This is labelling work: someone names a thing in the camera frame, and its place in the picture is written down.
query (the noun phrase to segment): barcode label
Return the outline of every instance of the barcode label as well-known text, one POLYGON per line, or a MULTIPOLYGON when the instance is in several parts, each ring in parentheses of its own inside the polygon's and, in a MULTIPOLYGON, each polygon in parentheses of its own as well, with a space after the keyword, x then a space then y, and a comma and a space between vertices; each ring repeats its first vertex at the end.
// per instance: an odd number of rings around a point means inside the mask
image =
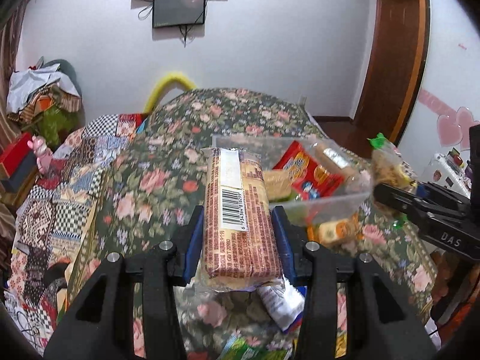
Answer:
POLYGON ((221 228, 248 231, 243 190, 220 187, 221 228))

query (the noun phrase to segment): heart decoration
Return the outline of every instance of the heart decoration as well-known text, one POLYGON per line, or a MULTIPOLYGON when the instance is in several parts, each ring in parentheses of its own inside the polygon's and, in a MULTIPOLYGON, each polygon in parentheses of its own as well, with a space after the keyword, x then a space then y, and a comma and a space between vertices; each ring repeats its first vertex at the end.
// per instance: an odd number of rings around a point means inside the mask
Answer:
POLYGON ((463 138, 461 127, 453 117, 448 115, 438 117, 437 132, 442 146, 458 145, 463 138))
POLYGON ((462 130, 462 141, 460 142, 460 151, 470 149, 469 129, 472 126, 480 124, 478 120, 473 120, 472 112, 467 107, 460 107, 457 111, 457 124, 462 130))

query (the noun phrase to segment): wooden door frame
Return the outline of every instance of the wooden door frame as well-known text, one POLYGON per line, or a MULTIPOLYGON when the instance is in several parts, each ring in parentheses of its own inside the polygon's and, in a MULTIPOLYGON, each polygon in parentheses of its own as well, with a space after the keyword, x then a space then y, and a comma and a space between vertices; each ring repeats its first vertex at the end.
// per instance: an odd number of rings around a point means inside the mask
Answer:
MULTIPOLYGON (((398 114, 397 121, 395 123, 394 129, 388 139, 393 142, 395 145, 398 145, 402 135, 407 127, 407 123, 410 119, 410 115, 413 111, 415 101, 417 99, 418 92, 420 90, 420 85, 422 83, 423 72, 425 70, 425 62, 427 60, 428 44, 430 37, 430 0, 418 0, 418 37, 416 42, 416 52, 415 59, 412 66, 412 72, 410 75, 409 85, 407 87, 405 98, 403 100, 402 108, 398 114)), ((378 33, 379 27, 381 25, 381 7, 382 0, 377 0, 377 11, 375 17, 375 30, 373 33, 373 43, 370 53, 369 67, 367 69, 367 74, 365 76, 365 82, 363 88, 365 89, 369 82, 374 79, 372 77, 373 73, 371 67, 374 65, 375 57, 377 54, 377 45, 378 45, 378 33)), ((354 123, 357 123, 360 117, 361 109, 365 104, 365 92, 362 91, 360 101, 358 102, 357 111, 354 117, 354 123)))

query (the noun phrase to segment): curtain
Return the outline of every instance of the curtain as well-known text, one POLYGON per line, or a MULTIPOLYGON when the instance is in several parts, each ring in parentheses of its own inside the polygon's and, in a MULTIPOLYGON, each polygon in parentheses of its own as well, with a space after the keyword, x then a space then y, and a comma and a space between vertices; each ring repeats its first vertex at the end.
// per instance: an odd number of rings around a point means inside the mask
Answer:
MULTIPOLYGON (((0 32, 0 153, 20 133, 18 127, 7 119, 6 106, 10 76, 15 70, 23 17, 29 1, 21 1, 0 32)), ((13 240, 14 236, 15 219, 0 203, 0 237, 13 240)))

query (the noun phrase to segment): floral tablecloth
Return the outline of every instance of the floral tablecloth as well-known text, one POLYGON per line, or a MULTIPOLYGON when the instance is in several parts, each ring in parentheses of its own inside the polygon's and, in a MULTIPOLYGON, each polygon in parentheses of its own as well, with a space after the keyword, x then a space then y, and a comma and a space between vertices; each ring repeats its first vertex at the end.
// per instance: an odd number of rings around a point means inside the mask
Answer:
MULTIPOLYGON (((206 162, 200 149, 212 134, 323 137, 300 106, 247 90, 186 92, 148 117, 145 130, 117 156, 102 178, 102 192, 76 259, 68 285, 71 303, 100 261, 110 252, 125 255, 148 249, 171 237, 205 193, 206 162)), ((368 164, 358 159, 360 167, 368 164)), ((383 216, 370 201, 359 210, 361 239, 343 251, 369 251, 393 280, 406 283, 422 320, 428 319, 435 268, 415 228, 402 228, 383 216)), ((178 319, 189 359, 216 359, 232 333, 252 347, 288 348, 298 332, 285 335, 273 323, 255 292, 213 296, 195 283, 176 288, 178 319)), ((139 288, 134 304, 135 353, 144 356, 139 288)), ((337 354, 346 347, 346 298, 338 292, 337 354)))

